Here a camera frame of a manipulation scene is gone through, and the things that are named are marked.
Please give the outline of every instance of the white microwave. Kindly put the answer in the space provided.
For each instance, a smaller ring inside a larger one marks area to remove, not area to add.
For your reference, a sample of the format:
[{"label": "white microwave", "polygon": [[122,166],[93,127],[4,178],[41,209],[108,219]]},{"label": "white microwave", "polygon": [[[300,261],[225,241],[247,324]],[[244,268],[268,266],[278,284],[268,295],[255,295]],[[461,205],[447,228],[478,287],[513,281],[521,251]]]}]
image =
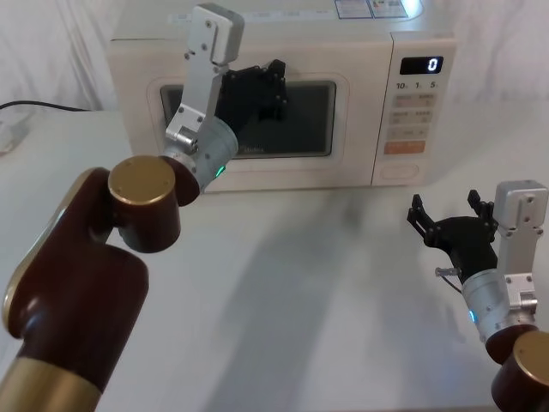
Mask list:
[{"label": "white microwave", "polygon": [[[189,0],[134,0],[108,60],[136,155],[163,151],[185,83]],[[250,122],[208,191],[415,185],[455,39],[432,0],[223,0],[245,19],[232,70],[286,63],[287,116]]]}]

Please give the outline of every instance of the black cable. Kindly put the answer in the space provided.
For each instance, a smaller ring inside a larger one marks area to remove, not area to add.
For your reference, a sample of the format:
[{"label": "black cable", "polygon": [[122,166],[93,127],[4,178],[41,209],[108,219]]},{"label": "black cable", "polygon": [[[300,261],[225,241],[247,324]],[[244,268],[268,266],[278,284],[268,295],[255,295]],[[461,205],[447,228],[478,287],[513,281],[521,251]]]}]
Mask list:
[{"label": "black cable", "polygon": [[446,276],[440,276],[440,278],[446,283],[448,283],[458,294],[462,294],[462,291],[454,283],[446,279]]},{"label": "black cable", "polygon": [[78,107],[54,105],[53,103],[46,103],[44,101],[37,101],[37,100],[10,101],[10,103],[4,103],[3,105],[0,105],[0,110],[5,109],[7,107],[20,106],[20,105],[51,107],[52,109],[66,110],[67,112],[89,112],[89,110],[79,109]]}]

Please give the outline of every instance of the white tabletop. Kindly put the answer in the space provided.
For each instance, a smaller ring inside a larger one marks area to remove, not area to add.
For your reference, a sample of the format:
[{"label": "white tabletop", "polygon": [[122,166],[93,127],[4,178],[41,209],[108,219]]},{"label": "white tabletop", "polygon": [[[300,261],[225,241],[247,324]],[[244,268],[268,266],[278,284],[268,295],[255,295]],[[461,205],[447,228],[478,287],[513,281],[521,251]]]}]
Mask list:
[{"label": "white tabletop", "polygon": [[[449,266],[407,224],[471,215],[506,179],[549,185],[549,104],[446,106],[422,187],[200,197],[170,250],[142,256],[150,291],[102,411],[444,410],[491,405],[498,366]],[[75,177],[130,156],[116,112],[32,119],[0,158],[0,288]],[[549,239],[538,246],[539,325],[549,327]],[[118,235],[112,243],[122,245]],[[18,343],[0,332],[0,373]]]}]

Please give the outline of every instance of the silver metal bracket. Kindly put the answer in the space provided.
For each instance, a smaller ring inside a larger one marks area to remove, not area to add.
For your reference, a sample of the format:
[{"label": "silver metal bracket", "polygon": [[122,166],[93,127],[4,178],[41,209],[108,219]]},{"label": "silver metal bracket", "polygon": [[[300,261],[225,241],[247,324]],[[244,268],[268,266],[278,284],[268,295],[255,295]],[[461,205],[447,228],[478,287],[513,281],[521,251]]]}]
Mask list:
[{"label": "silver metal bracket", "polygon": [[201,132],[214,118],[223,75],[238,57],[243,32],[244,18],[217,4],[201,4],[192,11],[183,96],[166,129],[166,138],[188,155],[198,150]]},{"label": "silver metal bracket", "polygon": [[457,268],[448,268],[448,269],[436,268],[435,269],[436,277],[459,276],[460,274],[461,274],[461,271]]},{"label": "silver metal bracket", "polygon": [[501,235],[498,274],[511,311],[536,311],[532,268],[548,198],[549,190],[533,180],[503,182],[496,190],[493,217]]}]

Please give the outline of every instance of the microwave label sticker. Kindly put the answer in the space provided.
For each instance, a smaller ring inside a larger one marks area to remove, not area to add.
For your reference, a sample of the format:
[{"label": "microwave label sticker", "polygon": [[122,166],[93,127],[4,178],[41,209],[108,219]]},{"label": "microwave label sticker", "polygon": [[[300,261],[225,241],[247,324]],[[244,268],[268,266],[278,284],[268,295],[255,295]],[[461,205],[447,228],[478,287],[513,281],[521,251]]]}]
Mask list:
[{"label": "microwave label sticker", "polygon": [[366,0],[376,19],[408,17],[401,0]]},{"label": "microwave label sticker", "polygon": [[[269,10],[250,11],[239,13],[246,23],[273,23],[277,21],[321,21],[336,20],[337,14],[333,10]],[[191,13],[171,14],[168,16],[169,24],[190,23]]]},{"label": "microwave label sticker", "polygon": [[366,0],[335,0],[340,19],[371,19],[371,11]]}]

